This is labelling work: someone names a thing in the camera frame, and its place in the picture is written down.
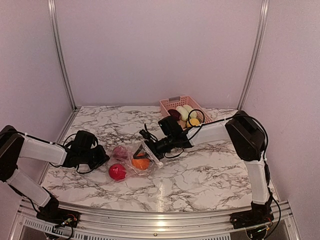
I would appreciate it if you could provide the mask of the clear zip top bag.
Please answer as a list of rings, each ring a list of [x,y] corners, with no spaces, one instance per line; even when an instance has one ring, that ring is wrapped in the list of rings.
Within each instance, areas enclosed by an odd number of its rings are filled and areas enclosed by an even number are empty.
[[[107,175],[116,182],[147,177],[164,166],[145,142],[117,145],[108,155]]]

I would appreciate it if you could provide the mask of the dark purple fake vegetable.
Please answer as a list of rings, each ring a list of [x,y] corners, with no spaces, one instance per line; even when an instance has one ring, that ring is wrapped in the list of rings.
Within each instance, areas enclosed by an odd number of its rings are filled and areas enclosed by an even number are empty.
[[[169,109],[167,112],[175,121],[179,121],[181,119],[181,114],[176,109]]]

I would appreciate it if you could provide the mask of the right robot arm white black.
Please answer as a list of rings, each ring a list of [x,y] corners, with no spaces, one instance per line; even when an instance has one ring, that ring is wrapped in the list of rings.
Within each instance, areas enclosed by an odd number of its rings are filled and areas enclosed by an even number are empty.
[[[172,116],[161,119],[158,124],[165,137],[157,139],[147,128],[142,129],[139,133],[144,140],[133,153],[134,159],[147,158],[161,167],[162,159],[173,149],[230,140],[237,156],[245,163],[252,190],[251,209],[231,214],[230,222],[238,229],[274,220],[271,204],[275,199],[269,187],[271,175],[266,159],[269,139],[257,119],[239,110],[231,117],[190,124],[185,129]]]

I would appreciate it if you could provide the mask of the orange fake fruit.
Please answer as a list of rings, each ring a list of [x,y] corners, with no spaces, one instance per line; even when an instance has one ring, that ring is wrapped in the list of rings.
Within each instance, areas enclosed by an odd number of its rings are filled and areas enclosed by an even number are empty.
[[[151,160],[149,158],[144,159],[133,159],[131,160],[131,164],[138,170],[144,171],[150,165]]]

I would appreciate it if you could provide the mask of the dark red fake fruit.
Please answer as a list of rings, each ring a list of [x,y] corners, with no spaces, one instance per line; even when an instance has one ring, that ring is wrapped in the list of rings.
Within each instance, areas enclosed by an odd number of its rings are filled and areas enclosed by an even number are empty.
[[[128,150],[125,146],[116,146],[111,153],[115,159],[126,159],[128,157]]]

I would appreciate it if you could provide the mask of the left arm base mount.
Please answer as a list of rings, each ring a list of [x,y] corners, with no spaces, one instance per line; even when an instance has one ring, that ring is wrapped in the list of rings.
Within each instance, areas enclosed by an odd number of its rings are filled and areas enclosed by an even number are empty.
[[[79,222],[80,213],[63,208],[45,209],[39,208],[36,217],[40,220],[55,224],[56,228],[68,226],[76,228]]]

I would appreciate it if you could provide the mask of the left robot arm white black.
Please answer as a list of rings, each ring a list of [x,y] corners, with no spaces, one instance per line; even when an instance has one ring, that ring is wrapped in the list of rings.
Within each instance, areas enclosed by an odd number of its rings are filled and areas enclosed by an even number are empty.
[[[60,222],[69,212],[60,208],[57,198],[25,173],[19,164],[26,160],[33,164],[75,169],[86,165],[92,172],[110,159],[93,133],[79,130],[73,137],[59,144],[20,132],[11,125],[0,131],[0,180],[36,204],[38,217],[53,223]]]

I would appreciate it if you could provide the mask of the yellow fake fruit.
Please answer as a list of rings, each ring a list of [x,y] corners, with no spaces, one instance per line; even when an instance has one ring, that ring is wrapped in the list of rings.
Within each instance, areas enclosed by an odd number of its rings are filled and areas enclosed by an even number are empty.
[[[197,118],[190,118],[189,119],[189,124],[191,126],[199,126],[200,125],[200,121]]]

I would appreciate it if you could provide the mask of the red fake apple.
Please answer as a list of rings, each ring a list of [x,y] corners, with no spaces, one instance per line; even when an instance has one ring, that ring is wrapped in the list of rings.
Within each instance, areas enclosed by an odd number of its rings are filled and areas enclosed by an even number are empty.
[[[108,174],[113,180],[121,181],[126,178],[127,171],[122,164],[116,163],[109,167]]]

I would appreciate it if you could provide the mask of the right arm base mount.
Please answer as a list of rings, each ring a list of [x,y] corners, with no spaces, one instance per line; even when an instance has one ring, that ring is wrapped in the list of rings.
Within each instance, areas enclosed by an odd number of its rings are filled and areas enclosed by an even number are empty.
[[[272,222],[274,215],[271,210],[263,211],[258,210],[246,210],[235,212],[230,215],[230,223],[234,229],[248,228],[264,223]]]

